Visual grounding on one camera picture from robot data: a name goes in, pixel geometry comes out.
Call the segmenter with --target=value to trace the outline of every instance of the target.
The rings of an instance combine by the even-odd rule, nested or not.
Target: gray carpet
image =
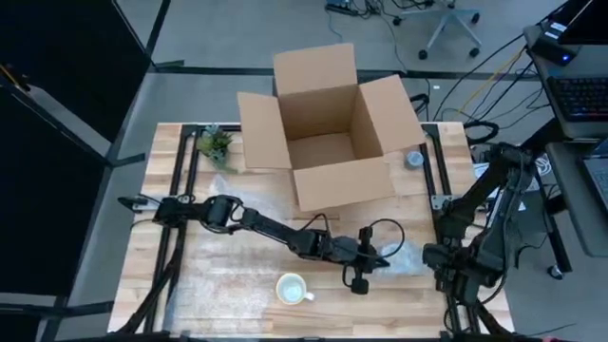
[[[387,11],[397,12],[390,1],[385,2]],[[438,18],[414,18],[404,21],[398,28],[390,27],[394,29],[397,51],[407,68],[467,71],[560,2],[459,1],[458,6],[477,8],[482,13],[481,21],[473,28],[484,42],[482,52],[476,59],[467,55],[473,47],[472,43],[458,28],[447,26],[435,47],[429,51],[428,59],[418,60],[418,50],[426,44]],[[118,3],[145,43],[161,0],[119,0]],[[329,16],[323,10],[323,3],[322,0],[173,0],[153,59],[157,63],[185,60],[186,65],[192,67],[271,67],[272,56],[276,52],[338,42],[338,37],[328,28]],[[336,13],[331,16],[333,28],[342,34],[344,41],[355,43],[360,68],[401,68],[393,52],[389,26],[379,17],[363,20]],[[521,46],[517,44],[506,49],[480,71],[494,71]],[[523,56],[515,68],[525,66],[527,61],[527,57]],[[430,83],[432,119],[439,102],[454,81],[430,80]],[[444,108],[460,108],[482,83],[462,82]],[[424,80],[404,80],[404,84],[409,95],[427,91]],[[508,82],[500,83],[487,103],[507,86]],[[536,82],[515,85],[489,117],[505,112],[540,87]],[[235,94],[243,90],[270,93],[272,79],[255,76],[147,75],[132,108],[133,116],[121,156],[147,152],[158,122],[238,121]],[[466,111],[472,111],[479,100],[472,102]],[[536,104],[546,104],[543,95]],[[516,109],[497,122],[500,125],[511,124],[525,112],[524,108]],[[455,114],[454,110],[449,109],[444,113],[444,119],[466,119]],[[549,108],[538,110],[512,128],[502,130],[497,141],[521,143],[551,115]],[[114,298],[128,242],[127,227],[131,220],[116,198],[137,193],[143,182],[143,172],[144,165],[140,163],[120,169],[112,176],[72,303]],[[580,341],[605,340],[601,328],[602,323],[608,321],[608,306],[605,304],[608,303],[608,293],[605,291],[608,260],[590,258],[582,252],[567,214],[558,215],[557,220],[575,271],[563,281],[555,281],[546,275],[545,269],[554,263],[549,243],[538,251],[524,252],[521,268],[510,273],[506,284],[515,327],[518,332],[529,334],[576,323],[551,334]],[[539,230],[539,227],[525,227],[525,222],[522,228],[534,232]],[[536,243],[542,240],[542,234],[529,234],[526,238]],[[103,334],[108,318],[106,314],[68,319],[62,324],[60,336],[69,338]]]

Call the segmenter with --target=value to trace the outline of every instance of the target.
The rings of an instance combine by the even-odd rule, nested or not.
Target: box flap
[[[278,96],[357,84],[354,46],[338,44],[275,55]]]
[[[237,97],[247,167],[292,168],[278,99],[243,92]]]
[[[294,180],[302,211],[394,196],[382,157],[295,170]]]
[[[399,76],[359,86],[384,153],[425,141],[418,117]]]

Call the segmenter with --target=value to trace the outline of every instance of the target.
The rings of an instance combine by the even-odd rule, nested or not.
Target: wooden table
[[[474,182],[463,126],[438,125],[452,192],[463,194]],[[144,194],[168,194],[180,132],[180,123],[159,124],[142,187]],[[428,144],[435,186],[441,193],[433,148],[431,142]],[[190,150],[186,148],[183,175],[189,168]],[[297,209],[288,172],[244,166],[238,133],[230,152],[229,165],[237,174],[223,178],[232,190],[241,193],[246,206],[263,206],[270,212],[260,210],[262,214],[283,218],[292,227],[302,226],[314,215]],[[375,219],[391,218],[405,227],[407,239],[420,248],[427,242],[435,242],[424,172],[405,169],[403,158],[404,151],[385,156],[398,196],[323,211],[331,220],[334,236],[356,237],[359,228]],[[201,157],[194,190],[199,201],[216,194],[213,187],[217,183],[212,186],[216,175],[213,166]],[[184,185],[182,177],[180,193]],[[152,214],[136,216],[135,220],[150,218]],[[467,238],[477,233],[475,228],[469,228]],[[153,223],[142,223],[133,229],[109,331],[122,326],[150,289],[160,235],[161,227]],[[389,224],[374,227],[375,246],[398,240],[396,227]],[[295,306],[279,302],[275,284],[288,272],[304,277],[316,295],[315,301]],[[197,222],[190,222],[180,282],[168,308],[164,307],[166,290],[159,300],[155,331],[166,329],[174,334],[188,331],[193,337],[436,337],[445,329],[446,299],[435,291],[430,271],[425,275],[374,272],[368,276],[367,295],[351,294],[342,284],[341,272],[337,265],[299,259],[284,245],[251,232],[214,235]],[[485,298],[491,292],[482,289],[480,297]],[[507,329],[513,329],[504,294],[487,307]],[[462,317],[465,324],[466,318],[463,314]]]

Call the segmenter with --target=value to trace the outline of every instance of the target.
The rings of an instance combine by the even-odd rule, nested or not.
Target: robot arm
[[[499,143],[490,153],[488,169],[466,194],[445,200],[442,209],[435,213],[443,243],[427,244],[423,251],[423,261],[439,280],[437,290],[467,306],[478,304],[481,285],[493,287],[506,273],[512,258],[510,236],[514,218],[536,172],[532,156],[517,146]],[[502,191],[487,227],[469,246],[462,247],[460,241],[465,237],[466,227],[473,223],[475,209],[497,187]]]
[[[235,218],[235,212],[242,208],[242,216]],[[352,237],[332,237],[329,227],[325,230],[296,230],[273,219],[261,215],[257,210],[242,206],[242,201],[231,196],[215,196],[203,203],[184,203],[176,198],[162,200],[154,221],[164,226],[175,227],[186,220],[197,220],[212,233],[232,235],[238,230],[247,230],[283,243],[298,257],[342,265],[343,281],[358,295],[365,295],[369,282],[363,274],[390,264],[377,255],[370,244],[372,228],[359,231],[359,241]],[[229,220],[234,224],[227,225]],[[355,278],[351,285],[344,280],[346,269],[354,269]]]

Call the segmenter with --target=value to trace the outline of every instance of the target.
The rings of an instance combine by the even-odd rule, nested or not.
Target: cardboard box
[[[302,211],[394,195],[383,155],[425,140],[398,76],[358,85],[340,44],[277,54],[275,78],[237,95],[247,167],[293,170]]]

